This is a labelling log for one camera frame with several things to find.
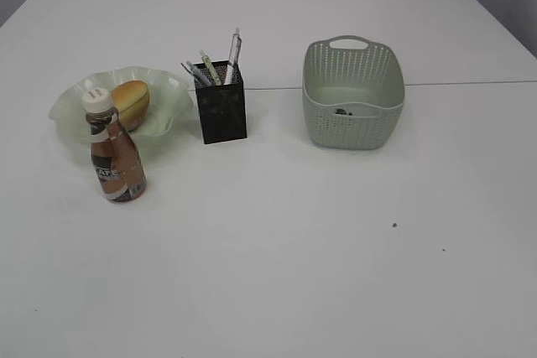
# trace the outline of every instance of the bottle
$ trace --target bottle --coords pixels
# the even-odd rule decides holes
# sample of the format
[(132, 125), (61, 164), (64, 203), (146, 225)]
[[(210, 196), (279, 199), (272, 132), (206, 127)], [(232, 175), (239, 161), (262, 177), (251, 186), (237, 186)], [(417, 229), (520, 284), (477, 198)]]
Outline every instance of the bottle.
[(104, 88), (82, 96), (91, 128), (91, 161), (107, 199), (129, 201), (145, 190), (146, 181), (138, 149), (121, 126), (112, 94)]

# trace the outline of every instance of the bread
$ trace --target bread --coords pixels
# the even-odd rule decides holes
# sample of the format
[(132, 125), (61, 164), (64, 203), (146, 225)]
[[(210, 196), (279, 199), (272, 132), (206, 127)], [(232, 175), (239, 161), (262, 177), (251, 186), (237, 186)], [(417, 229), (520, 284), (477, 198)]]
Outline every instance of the bread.
[(149, 106), (147, 84), (140, 80), (127, 81), (113, 91), (112, 97), (125, 129), (134, 130), (142, 124)]

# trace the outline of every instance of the pen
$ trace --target pen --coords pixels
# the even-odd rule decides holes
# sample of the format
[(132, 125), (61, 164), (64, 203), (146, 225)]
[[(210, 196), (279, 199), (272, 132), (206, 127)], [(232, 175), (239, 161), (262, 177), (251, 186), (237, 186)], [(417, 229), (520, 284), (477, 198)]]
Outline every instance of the pen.
[(235, 31), (232, 38), (232, 48), (229, 51), (229, 60), (227, 61), (227, 72), (224, 85), (231, 84), (233, 80), (233, 73), (235, 72), (235, 66), (238, 63), (238, 54), (241, 52), (242, 39), (239, 34), (239, 29)]
[(181, 63), (181, 66), (183, 66), (183, 69), (186, 70), (186, 72), (192, 76), (192, 78), (194, 79), (195, 82), (199, 83), (201, 85), (201, 82), (196, 78), (196, 76), (190, 71), (188, 70), (188, 67), (185, 66), (185, 64)]
[(205, 66), (209, 70), (209, 73), (211, 74), (211, 77), (214, 80), (215, 84), (217, 86), (221, 86), (222, 80), (220, 80), (220, 77), (218, 76), (218, 73), (216, 72), (215, 66), (212, 65), (211, 59), (203, 50), (200, 51), (200, 54), (201, 54), (201, 60), (203, 60), (203, 63), (205, 63)]
[(201, 73), (201, 70), (199, 70), (197, 67), (195, 67), (190, 61), (186, 61), (186, 64), (188, 67), (190, 67), (190, 71), (192, 72), (192, 75), (200, 81), (201, 84), (203, 84), (206, 87), (212, 86), (212, 83), (207, 77)]

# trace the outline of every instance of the bottle cap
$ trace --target bottle cap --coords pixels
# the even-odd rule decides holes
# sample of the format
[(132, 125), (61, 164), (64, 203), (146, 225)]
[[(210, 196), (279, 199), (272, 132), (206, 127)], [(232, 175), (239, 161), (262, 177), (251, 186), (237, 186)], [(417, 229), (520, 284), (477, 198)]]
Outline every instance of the bottle cap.
[(112, 94), (106, 88), (88, 90), (82, 96), (82, 105), (89, 113), (102, 113), (114, 106)]

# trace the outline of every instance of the plastic basket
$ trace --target plastic basket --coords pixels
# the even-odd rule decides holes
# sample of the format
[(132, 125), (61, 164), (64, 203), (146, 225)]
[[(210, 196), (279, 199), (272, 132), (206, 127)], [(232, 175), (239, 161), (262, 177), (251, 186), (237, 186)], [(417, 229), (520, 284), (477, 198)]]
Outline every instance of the plastic basket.
[[(343, 39), (367, 47), (335, 48)], [(343, 35), (310, 45), (302, 94), (306, 126), (315, 143), (374, 149), (388, 141), (403, 110), (403, 75), (388, 46)]]

